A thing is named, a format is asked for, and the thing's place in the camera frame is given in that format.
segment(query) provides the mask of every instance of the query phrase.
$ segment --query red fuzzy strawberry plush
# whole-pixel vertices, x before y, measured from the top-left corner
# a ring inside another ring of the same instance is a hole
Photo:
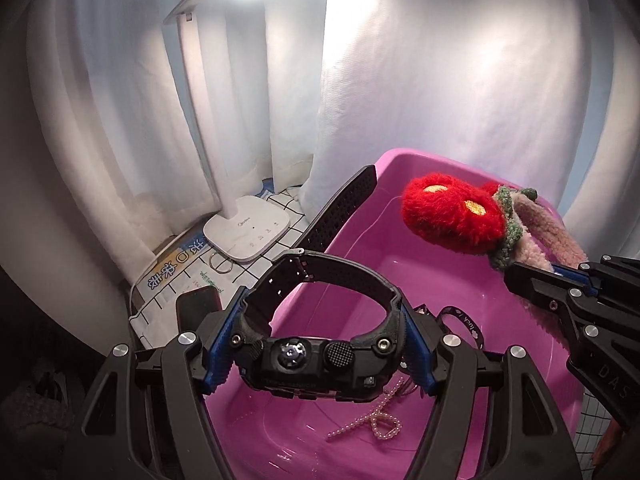
[[[504,238],[506,219],[493,198],[498,184],[474,187],[453,176],[431,173],[404,190],[402,218],[429,243],[466,254],[485,254]]]

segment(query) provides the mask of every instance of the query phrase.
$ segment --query plush toy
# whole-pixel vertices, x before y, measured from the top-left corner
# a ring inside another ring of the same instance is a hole
[[[513,189],[497,182],[475,187],[453,176],[431,173],[414,178],[404,190],[402,218],[412,232],[431,244],[465,254],[487,254],[494,269],[521,262],[555,272],[547,252],[577,269],[587,260],[562,222],[536,203],[535,189]],[[566,346],[555,317],[525,307],[537,322]]]

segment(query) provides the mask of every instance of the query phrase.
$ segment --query white desk lamp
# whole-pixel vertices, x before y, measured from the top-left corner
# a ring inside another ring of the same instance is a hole
[[[196,127],[205,147],[213,187],[222,204],[222,209],[204,225],[203,232],[207,240],[224,255],[236,262],[249,262],[284,234],[289,227],[289,215],[256,196],[235,199],[230,192],[232,188],[216,135],[202,63],[195,14],[195,7],[200,1],[181,0],[164,19],[164,24],[171,24],[175,20],[178,26],[180,52]]]

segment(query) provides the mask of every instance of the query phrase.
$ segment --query white curtain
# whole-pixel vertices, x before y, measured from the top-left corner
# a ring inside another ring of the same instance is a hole
[[[179,0],[36,0],[34,101],[60,171],[133,280],[218,208]],[[636,255],[640,52],[609,0],[205,0],[209,99],[232,192],[304,184],[309,218],[404,146],[536,187],[585,249]]]

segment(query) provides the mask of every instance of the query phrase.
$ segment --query pink plastic bin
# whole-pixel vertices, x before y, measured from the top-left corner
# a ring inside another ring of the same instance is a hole
[[[327,252],[380,272],[402,289],[413,306],[426,303],[434,314],[450,304],[462,308],[480,325],[486,350],[504,352],[512,344],[524,346],[573,435],[583,388],[566,370],[566,351],[524,311],[485,256],[457,254],[428,244],[402,222],[400,204],[405,185],[432,171],[476,185],[500,180],[415,150],[386,152],[376,163],[376,189]],[[539,202],[548,206],[544,200]],[[333,285],[309,283],[289,295],[271,325],[275,336],[348,339],[372,329],[383,316],[384,310],[365,296]],[[486,398],[483,390],[476,394],[461,479],[471,478],[476,470]],[[418,392],[394,400],[388,411],[402,421],[402,431],[391,440],[378,441],[369,426],[362,426],[327,441],[327,433],[369,412],[374,404],[289,400],[254,392],[242,382],[235,366],[227,382],[207,399],[216,433],[239,480],[400,480],[420,443],[432,405],[433,399],[420,398]]]

